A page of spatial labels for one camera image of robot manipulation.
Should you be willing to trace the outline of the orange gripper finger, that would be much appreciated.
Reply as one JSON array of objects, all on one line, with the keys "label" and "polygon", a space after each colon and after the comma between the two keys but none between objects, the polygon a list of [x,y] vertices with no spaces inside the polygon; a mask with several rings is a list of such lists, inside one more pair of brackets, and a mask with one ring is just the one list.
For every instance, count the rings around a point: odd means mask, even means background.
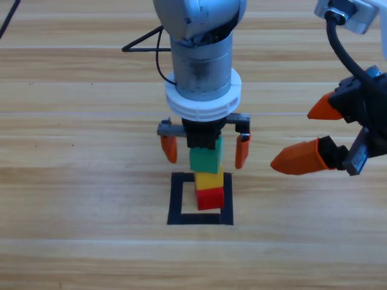
[{"label": "orange gripper finger", "polygon": [[177,138],[171,136],[161,136],[161,148],[170,163],[177,162]]},{"label": "orange gripper finger", "polygon": [[236,139],[235,168],[241,169],[249,154],[251,133],[240,134]]},{"label": "orange gripper finger", "polygon": [[286,175],[305,175],[323,170],[343,170],[348,155],[346,146],[337,146],[329,136],[288,146],[270,166]]},{"label": "orange gripper finger", "polygon": [[329,103],[329,98],[334,92],[329,92],[323,95],[320,100],[311,108],[307,117],[310,120],[340,120],[343,119],[342,114]]}]

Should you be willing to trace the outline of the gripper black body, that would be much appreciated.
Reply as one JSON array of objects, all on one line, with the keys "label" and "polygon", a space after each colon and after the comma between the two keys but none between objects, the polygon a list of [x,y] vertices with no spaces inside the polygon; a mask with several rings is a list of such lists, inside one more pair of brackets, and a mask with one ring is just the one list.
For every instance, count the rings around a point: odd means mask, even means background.
[{"label": "gripper black body", "polygon": [[231,113],[219,120],[199,122],[182,118],[182,125],[172,124],[171,120],[161,121],[157,134],[162,137],[185,137],[188,148],[205,148],[215,150],[216,141],[226,124],[234,124],[241,142],[247,142],[250,137],[250,116]]},{"label": "gripper black body", "polygon": [[340,81],[328,98],[347,123],[356,122],[362,129],[339,168],[349,175],[359,175],[369,158],[386,155],[386,97],[375,95],[355,76]]}]

